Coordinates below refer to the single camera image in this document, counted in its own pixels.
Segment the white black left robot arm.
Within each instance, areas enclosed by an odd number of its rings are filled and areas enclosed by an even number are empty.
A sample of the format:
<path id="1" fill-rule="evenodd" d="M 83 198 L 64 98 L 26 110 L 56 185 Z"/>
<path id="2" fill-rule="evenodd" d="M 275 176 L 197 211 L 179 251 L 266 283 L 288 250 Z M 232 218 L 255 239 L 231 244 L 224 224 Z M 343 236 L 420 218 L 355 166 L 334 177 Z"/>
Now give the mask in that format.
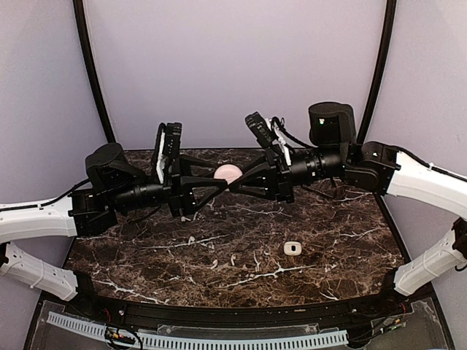
<path id="1" fill-rule="evenodd" d="M 48 292 L 96 318 L 103 303 L 88 274 L 56 267 L 22 249 L 26 238 L 97 236 L 114 227 L 117 215 L 168 205 L 173 217 L 196 213 L 227 189 L 224 179 L 194 176 L 191 166 L 209 163 L 180 154 L 179 147 L 159 141 L 151 173 L 131 165 L 118 143 L 99 147 L 85 160 L 87 179 L 45 202 L 1 206 L 1 275 Z"/>

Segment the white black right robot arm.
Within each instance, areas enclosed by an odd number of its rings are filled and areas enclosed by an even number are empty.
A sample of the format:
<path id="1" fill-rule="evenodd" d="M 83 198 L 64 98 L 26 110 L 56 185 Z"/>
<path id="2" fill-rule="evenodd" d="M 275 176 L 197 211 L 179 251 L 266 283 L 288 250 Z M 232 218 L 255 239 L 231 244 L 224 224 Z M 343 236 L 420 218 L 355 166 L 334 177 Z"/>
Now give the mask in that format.
<path id="1" fill-rule="evenodd" d="M 379 316 L 399 307 L 401 296 L 413 295 L 423 285 L 466 262 L 466 178 L 426 163 L 408 150 L 377 141 L 364 144 L 355 138 L 355 118 L 348 104 L 321 102 L 308 109 L 311 143 L 293 151 L 277 117 L 255 112 L 246 116 L 247 127 L 263 149 L 229 184 L 233 193 L 268 200 L 294 200 L 296 186 L 322 179 L 344 183 L 375 195 L 411 198 L 456 214 L 445 236 L 413 261 L 385 276 L 383 292 L 372 303 Z"/>

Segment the pink earbud charging case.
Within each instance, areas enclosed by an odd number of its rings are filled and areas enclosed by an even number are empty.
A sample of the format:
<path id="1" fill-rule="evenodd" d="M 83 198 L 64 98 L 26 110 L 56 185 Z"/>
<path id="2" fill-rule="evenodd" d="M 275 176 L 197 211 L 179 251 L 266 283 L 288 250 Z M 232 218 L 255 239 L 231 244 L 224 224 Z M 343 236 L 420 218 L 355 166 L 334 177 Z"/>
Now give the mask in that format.
<path id="1" fill-rule="evenodd" d="M 225 164 L 218 167 L 213 175 L 214 179 L 225 180 L 228 185 L 243 175 L 242 170 L 233 164 Z"/>

